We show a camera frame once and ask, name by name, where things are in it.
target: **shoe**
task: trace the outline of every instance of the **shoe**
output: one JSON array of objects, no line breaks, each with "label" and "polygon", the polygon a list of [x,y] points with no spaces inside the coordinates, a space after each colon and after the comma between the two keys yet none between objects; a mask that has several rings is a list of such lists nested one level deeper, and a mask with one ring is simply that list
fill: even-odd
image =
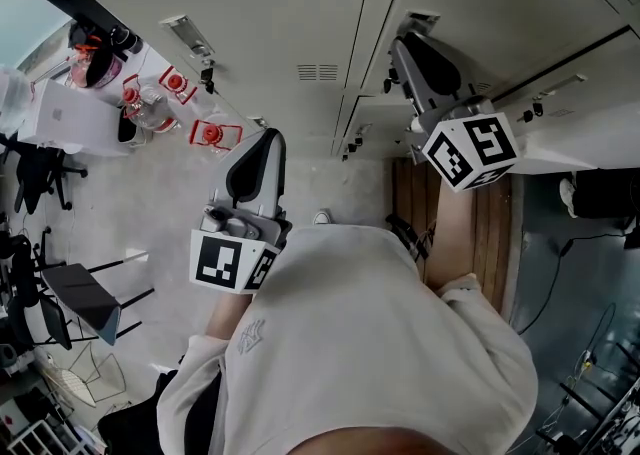
[{"label": "shoe", "polygon": [[327,210],[320,210],[316,213],[316,216],[313,217],[313,225],[316,224],[333,224],[333,220],[331,220],[331,215]]},{"label": "shoe", "polygon": [[560,182],[560,199],[567,207],[571,218],[577,219],[578,216],[573,211],[573,194],[575,191],[576,187],[568,179],[565,178]]}]

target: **red and clear container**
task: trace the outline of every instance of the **red and clear container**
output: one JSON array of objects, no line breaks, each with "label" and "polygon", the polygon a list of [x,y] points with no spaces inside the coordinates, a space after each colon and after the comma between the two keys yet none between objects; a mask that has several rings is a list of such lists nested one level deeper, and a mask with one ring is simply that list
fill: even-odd
[{"label": "red and clear container", "polygon": [[242,139],[242,126],[217,124],[198,119],[193,123],[189,143],[211,146],[214,150],[231,151]]},{"label": "red and clear container", "polygon": [[181,105],[184,105],[193,98],[197,87],[189,86],[189,79],[176,71],[173,66],[169,66],[167,70],[158,80],[158,83],[172,93]]},{"label": "red and clear container", "polygon": [[156,133],[165,133],[176,126],[177,121],[173,117],[167,96],[157,86],[150,83],[141,85],[138,75],[127,78],[122,86],[125,119]]}]

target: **wall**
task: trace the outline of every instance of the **wall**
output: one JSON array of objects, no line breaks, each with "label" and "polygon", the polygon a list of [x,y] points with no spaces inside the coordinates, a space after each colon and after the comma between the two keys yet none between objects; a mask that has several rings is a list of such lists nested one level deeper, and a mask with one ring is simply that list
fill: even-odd
[{"label": "wall", "polygon": [[17,67],[70,18],[46,0],[0,0],[0,64]]}]

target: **logo on sweatshirt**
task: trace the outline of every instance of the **logo on sweatshirt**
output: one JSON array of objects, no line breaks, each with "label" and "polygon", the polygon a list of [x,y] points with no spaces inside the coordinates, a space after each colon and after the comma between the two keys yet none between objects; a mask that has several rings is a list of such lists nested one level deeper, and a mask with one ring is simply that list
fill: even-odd
[{"label": "logo on sweatshirt", "polygon": [[242,334],[240,335],[240,341],[238,341],[238,352],[240,355],[246,354],[249,350],[255,347],[262,341],[262,326],[264,320],[256,320],[253,323],[247,325]]}]

